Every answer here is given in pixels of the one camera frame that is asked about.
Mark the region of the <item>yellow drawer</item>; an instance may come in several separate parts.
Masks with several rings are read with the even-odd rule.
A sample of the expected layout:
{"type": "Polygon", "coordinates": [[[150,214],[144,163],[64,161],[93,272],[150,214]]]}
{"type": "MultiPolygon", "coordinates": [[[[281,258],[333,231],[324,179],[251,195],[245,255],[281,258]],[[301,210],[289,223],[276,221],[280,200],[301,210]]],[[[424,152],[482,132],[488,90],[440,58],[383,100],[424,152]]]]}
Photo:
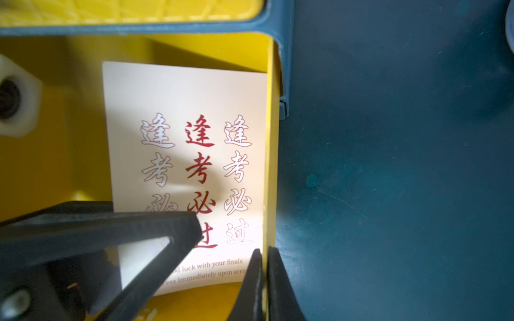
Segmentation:
{"type": "Polygon", "coordinates": [[[263,0],[12,0],[1,2],[1,27],[54,27],[246,21],[263,0]]]}
{"type": "MultiPolygon", "coordinates": [[[[113,206],[103,64],[125,62],[268,76],[263,270],[274,243],[280,64],[259,33],[6,37],[1,40],[1,222],[70,201],[113,206]]],[[[111,254],[124,286],[165,246],[158,238],[111,254]]],[[[159,294],[133,320],[227,320],[239,282],[159,294]]]]}

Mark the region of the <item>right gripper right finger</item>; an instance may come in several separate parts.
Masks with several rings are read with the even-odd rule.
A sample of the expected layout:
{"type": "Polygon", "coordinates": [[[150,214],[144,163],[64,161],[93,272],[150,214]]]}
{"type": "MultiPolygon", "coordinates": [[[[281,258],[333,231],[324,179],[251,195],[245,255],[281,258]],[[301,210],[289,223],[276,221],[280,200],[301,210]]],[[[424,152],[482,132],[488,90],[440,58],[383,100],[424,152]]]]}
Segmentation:
{"type": "Polygon", "coordinates": [[[267,280],[269,320],[306,321],[294,295],[280,252],[275,247],[269,247],[268,250],[267,280]]]}

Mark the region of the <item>beige postcard large red characters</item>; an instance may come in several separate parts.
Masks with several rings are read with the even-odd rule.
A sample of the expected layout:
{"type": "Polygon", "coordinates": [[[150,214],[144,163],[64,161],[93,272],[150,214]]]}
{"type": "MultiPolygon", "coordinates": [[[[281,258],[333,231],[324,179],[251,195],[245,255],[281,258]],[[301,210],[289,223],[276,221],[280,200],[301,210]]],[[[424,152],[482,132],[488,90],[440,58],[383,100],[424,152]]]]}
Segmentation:
{"type": "Polygon", "coordinates": [[[264,241],[268,76],[103,64],[115,211],[196,215],[198,245],[159,294],[239,282],[264,241]]]}

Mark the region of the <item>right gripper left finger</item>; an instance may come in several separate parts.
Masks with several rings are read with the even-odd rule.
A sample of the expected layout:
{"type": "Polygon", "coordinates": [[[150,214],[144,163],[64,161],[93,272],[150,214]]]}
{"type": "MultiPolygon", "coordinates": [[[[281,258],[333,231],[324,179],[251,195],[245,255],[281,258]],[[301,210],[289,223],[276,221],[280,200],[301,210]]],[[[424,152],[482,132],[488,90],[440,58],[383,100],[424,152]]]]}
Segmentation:
{"type": "Polygon", "coordinates": [[[263,320],[262,297],[262,254],[259,249],[255,249],[250,258],[238,297],[227,321],[263,320]]]}

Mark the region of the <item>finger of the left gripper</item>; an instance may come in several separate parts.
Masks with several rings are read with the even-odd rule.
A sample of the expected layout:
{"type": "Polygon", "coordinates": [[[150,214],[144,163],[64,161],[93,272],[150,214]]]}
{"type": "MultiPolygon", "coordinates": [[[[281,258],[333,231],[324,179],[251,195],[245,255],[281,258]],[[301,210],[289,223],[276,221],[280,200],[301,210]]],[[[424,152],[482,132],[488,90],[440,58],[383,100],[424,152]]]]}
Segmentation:
{"type": "Polygon", "coordinates": [[[2,320],[133,320],[202,238],[194,213],[122,212],[70,201],[1,222],[2,320]],[[167,245],[127,284],[117,247],[167,245]]]}

